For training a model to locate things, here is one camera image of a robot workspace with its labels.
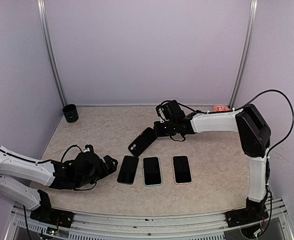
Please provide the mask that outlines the teal-edged phone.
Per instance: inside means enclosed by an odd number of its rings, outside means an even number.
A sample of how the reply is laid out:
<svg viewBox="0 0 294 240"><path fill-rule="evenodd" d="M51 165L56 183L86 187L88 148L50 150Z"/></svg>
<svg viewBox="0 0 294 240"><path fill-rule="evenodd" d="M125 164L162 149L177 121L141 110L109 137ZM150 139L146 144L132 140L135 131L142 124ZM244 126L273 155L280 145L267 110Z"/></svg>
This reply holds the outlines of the teal-edged phone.
<svg viewBox="0 0 294 240"><path fill-rule="evenodd" d="M117 182L125 185L133 185L139 158L126 155L123 158L121 168L117 177Z"/></svg>

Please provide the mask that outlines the black phone case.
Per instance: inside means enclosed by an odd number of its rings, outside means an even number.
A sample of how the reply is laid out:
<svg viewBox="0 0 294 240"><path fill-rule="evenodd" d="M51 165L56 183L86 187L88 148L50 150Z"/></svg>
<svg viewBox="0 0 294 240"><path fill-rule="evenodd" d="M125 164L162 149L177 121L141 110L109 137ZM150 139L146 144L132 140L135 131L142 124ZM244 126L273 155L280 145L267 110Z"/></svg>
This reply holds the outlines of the black phone case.
<svg viewBox="0 0 294 240"><path fill-rule="evenodd" d="M153 128L147 127L129 146L128 150L135 157L140 156L157 139Z"/></svg>

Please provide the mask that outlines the purple phone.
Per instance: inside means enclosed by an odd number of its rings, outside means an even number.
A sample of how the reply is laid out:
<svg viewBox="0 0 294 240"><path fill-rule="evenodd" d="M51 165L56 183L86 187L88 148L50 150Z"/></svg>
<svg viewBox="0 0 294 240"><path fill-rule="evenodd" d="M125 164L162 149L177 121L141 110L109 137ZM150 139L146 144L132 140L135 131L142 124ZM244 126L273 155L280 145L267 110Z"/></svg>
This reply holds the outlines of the purple phone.
<svg viewBox="0 0 294 240"><path fill-rule="evenodd" d="M189 184L192 182L191 170L187 156L174 156L173 168L175 183Z"/></svg>

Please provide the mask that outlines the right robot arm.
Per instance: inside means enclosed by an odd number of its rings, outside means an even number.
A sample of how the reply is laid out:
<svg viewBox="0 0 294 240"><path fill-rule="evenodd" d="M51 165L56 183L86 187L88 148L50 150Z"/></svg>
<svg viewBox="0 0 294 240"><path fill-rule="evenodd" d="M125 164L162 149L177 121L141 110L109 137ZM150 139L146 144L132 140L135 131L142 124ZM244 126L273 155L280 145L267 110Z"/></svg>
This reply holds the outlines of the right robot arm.
<svg viewBox="0 0 294 240"><path fill-rule="evenodd" d="M238 135L244 155L249 161L249 194L242 217L253 222L261 215L268 197L270 177L269 149L271 129L254 104L223 112L194 110L185 114L176 100L166 100L156 106L160 118L154 122L157 137L206 133L234 133Z"/></svg>

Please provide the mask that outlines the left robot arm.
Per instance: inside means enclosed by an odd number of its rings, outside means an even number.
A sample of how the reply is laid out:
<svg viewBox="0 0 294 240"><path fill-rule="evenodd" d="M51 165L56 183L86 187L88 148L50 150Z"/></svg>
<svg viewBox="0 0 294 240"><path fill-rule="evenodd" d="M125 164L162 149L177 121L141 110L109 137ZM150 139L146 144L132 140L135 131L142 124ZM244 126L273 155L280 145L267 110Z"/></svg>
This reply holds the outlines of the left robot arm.
<svg viewBox="0 0 294 240"><path fill-rule="evenodd" d="M0 145L0 193L35 211L50 223L57 217L49 196L40 189L20 183L25 179L55 190L81 191L86 185L116 172L118 161L109 155L100 158L88 144L75 159L67 161L36 160Z"/></svg>

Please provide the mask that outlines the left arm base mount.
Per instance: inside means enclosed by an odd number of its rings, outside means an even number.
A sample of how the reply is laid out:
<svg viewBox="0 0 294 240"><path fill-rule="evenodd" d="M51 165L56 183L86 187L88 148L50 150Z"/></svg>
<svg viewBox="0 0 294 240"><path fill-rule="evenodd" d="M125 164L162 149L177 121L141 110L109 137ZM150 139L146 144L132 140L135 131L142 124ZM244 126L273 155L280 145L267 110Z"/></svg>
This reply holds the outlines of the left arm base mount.
<svg viewBox="0 0 294 240"><path fill-rule="evenodd" d="M37 192L40 196L40 206L31 211L30 218L57 227L71 228L74 213L52 208L48 194L40 189Z"/></svg>

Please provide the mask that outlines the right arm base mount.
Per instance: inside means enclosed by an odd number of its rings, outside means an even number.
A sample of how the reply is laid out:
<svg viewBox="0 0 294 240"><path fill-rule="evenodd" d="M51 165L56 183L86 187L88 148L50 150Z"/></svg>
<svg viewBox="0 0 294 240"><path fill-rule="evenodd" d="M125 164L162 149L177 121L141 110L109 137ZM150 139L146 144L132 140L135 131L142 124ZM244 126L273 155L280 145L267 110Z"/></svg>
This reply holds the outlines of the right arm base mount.
<svg viewBox="0 0 294 240"><path fill-rule="evenodd" d="M269 217L266 208L266 199L259 202L246 199L246 206L240 209L229 210L224 213L228 227L237 227L261 221Z"/></svg>

